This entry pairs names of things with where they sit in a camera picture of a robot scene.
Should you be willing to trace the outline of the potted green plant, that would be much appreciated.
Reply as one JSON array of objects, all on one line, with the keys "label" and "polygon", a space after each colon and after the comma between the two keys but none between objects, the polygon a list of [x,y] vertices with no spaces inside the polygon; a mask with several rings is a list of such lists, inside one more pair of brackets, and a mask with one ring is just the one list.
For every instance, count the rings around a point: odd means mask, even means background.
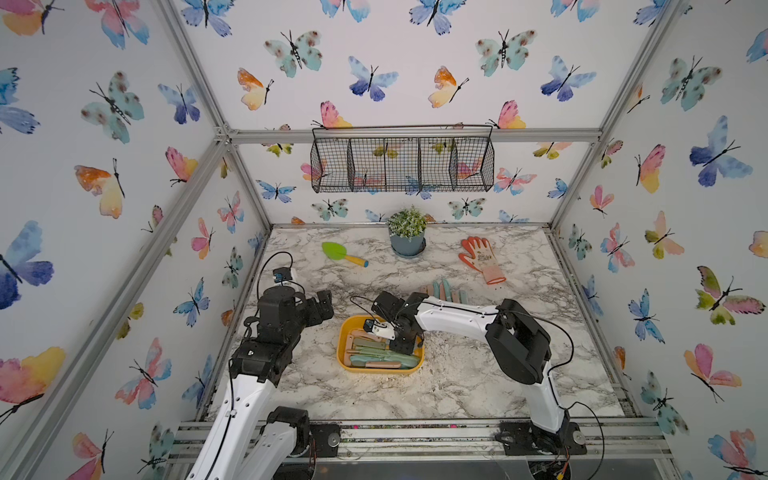
[{"label": "potted green plant", "polygon": [[387,221],[394,252],[403,257],[417,256],[425,246],[426,215],[415,206],[400,210]]}]

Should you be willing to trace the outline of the green yellow toy trowel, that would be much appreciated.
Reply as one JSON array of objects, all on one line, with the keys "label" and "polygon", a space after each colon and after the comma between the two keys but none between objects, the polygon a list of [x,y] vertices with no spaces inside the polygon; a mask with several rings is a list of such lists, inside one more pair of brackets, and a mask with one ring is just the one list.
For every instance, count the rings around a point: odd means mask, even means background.
[{"label": "green yellow toy trowel", "polygon": [[349,255],[347,249],[339,243],[323,242],[322,250],[329,259],[334,261],[346,260],[363,268],[367,268],[369,265],[367,260]]}]

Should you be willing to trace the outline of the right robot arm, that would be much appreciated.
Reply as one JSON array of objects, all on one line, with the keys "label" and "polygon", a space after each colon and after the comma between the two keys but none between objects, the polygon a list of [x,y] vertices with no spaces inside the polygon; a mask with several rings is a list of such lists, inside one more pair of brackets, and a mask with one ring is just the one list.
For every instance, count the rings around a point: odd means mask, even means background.
[{"label": "right robot arm", "polygon": [[378,317],[364,330],[389,342],[397,353],[411,354],[428,332],[450,333],[486,344],[500,370],[522,385],[530,413],[524,426],[499,428],[497,440],[508,454],[524,450],[553,455],[584,455],[580,427],[571,421],[552,380],[551,336],[517,301],[471,306],[415,292],[403,300],[382,292],[373,301]]}]

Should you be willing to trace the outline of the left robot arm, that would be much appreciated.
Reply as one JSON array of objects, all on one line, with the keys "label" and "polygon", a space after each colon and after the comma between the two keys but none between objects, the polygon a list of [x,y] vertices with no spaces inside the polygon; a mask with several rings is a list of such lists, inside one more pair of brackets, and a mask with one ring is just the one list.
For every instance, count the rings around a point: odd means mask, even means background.
[{"label": "left robot arm", "polygon": [[334,317],[332,293],[307,296],[290,286],[273,286],[246,318],[246,334],[232,354],[228,386],[189,479],[310,479],[283,465],[310,455],[314,447],[308,412],[280,406],[271,397],[293,359],[303,331]]}]

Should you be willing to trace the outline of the yellow storage box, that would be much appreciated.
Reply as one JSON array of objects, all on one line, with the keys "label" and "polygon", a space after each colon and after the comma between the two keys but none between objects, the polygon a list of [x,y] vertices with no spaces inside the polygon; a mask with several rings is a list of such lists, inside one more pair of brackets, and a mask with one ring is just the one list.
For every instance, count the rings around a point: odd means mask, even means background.
[{"label": "yellow storage box", "polygon": [[417,338],[411,354],[397,353],[390,341],[364,330],[368,317],[356,315],[347,318],[341,326],[336,358],[347,371],[361,374],[400,374],[416,372],[424,363],[425,348]]}]

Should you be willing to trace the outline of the red white garden glove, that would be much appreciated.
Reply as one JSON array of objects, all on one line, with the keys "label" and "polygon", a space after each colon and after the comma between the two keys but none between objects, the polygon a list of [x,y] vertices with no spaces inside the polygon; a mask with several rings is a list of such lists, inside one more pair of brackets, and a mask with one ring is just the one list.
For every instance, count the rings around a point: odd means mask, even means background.
[{"label": "red white garden glove", "polygon": [[506,276],[500,268],[494,254],[491,242],[487,238],[471,236],[461,241],[464,249],[459,259],[480,272],[487,285],[498,285],[506,282]]}]

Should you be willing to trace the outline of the aluminium front rail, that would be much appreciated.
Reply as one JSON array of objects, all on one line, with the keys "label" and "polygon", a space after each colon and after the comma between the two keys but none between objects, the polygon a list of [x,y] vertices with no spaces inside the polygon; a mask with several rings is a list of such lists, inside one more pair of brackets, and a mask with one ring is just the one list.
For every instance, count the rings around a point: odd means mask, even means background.
[{"label": "aluminium front rail", "polygon": [[534,440],[522,419],[312,421],[322,461],[670,459],[648,418],[574,418],[563,447]]}]

